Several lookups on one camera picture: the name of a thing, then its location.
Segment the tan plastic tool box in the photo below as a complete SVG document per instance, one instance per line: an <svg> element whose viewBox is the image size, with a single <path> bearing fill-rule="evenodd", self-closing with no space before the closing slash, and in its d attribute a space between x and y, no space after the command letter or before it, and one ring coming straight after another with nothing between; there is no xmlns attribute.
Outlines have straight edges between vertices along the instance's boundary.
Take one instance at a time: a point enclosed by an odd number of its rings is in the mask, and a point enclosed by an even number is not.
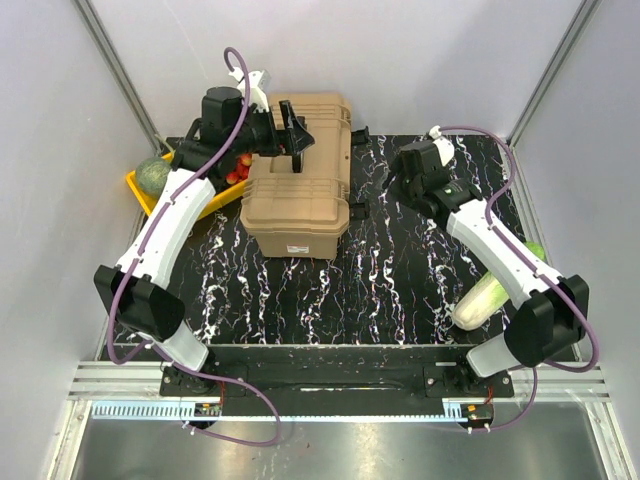
<svg viewBox="0 0 640 480"><path fill-rule="evenodd" d="M240 220L266 258L333 260L350 223L351 104L339 93L269 96L277 129L285 127L279 102L288 100L315 143L301 156L253 157Z"/></svg>

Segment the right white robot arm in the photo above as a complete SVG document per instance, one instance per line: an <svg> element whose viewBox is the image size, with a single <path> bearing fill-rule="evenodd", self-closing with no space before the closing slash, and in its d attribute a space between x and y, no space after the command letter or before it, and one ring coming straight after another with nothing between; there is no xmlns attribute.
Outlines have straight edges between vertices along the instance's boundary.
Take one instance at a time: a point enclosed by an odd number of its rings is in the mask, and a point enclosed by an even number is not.
<svg viewBox="0 0 640 480"><path fill-rule="evenodd" d="M464 244L495 276L516 310L506 330L472 348L454 373L457 388L475 396L489 386L492 375L551 363L559 351L595 336L587 321L587 283L578 275L561 275L536 257L493 215L493 199L453 178L448 164L455 148L445 136L448 131L434 126L427 139L402 147L383 187Z"/></svg>

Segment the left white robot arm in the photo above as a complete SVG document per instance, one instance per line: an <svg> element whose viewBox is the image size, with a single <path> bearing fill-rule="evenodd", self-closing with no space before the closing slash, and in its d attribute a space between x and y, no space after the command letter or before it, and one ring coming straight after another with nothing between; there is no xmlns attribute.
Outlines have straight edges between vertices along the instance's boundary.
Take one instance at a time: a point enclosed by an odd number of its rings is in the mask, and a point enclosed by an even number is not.
<svg viewBox="0 0 640 480"><path fill-rule="evenodd" d="M299 164L314 143L288 100L279 103L284 125L276 126L266 71L235 67L230 75L236 86L214 87L204 96L202 115L176 150L157 204L132 245L115 266L101 265L94 275L108 325L120 324L140 336L143 347L157 347L184 369L182 383L196 395L213 390L217 372L184 319L184 303L168 290L177 256L241 155L284 155Z"/></svg>

